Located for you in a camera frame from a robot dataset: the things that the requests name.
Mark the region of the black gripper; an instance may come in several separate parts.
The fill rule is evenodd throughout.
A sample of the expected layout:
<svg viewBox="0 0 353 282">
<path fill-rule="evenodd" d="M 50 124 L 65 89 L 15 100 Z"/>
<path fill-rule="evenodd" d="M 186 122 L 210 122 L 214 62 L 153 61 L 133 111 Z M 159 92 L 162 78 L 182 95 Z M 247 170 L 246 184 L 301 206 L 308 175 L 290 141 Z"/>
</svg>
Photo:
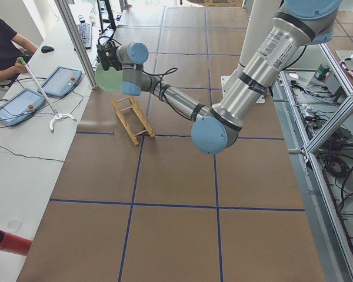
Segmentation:
<svg viewBox="0 0 353 282">
<path fill-rule="evenodd" d="M 108 41 L 104 45 L 97 44 L 98 60 L 104 71 L 114 68 L 116 71 L 122 70 L 122 63 L 119 61 L 116 51 L 118 47 L 114 41 Z"/>
</svg>

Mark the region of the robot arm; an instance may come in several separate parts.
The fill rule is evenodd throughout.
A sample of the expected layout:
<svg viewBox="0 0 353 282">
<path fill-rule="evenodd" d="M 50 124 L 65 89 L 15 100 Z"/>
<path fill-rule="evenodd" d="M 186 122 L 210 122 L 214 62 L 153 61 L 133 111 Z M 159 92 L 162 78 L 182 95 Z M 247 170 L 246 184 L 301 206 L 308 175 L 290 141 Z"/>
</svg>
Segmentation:
<svg viewBox="0 0 353 282">
<path fill-rule="evenodd" d="M 191 120 L 192 141 L 197 149 L 216 154 L 232 146 L 244 117 L 266 93 L 279 73 L 288 67 L 298 48 L 330 41 L 340 1 L 255 1 L 244 46 L 251 48 L 248 62 L 240 63 L 222 84 L 222 100 L 211 107 L 167 84 L 162 74 L 144 71 L 148 48 L 140 42 L 118 46 L 113 39 L 97 44 L 98 85 L 114 89 L 111 71 L 122 72 L 124 95 L 149 92 L 176 113 Z"/>
</svg>

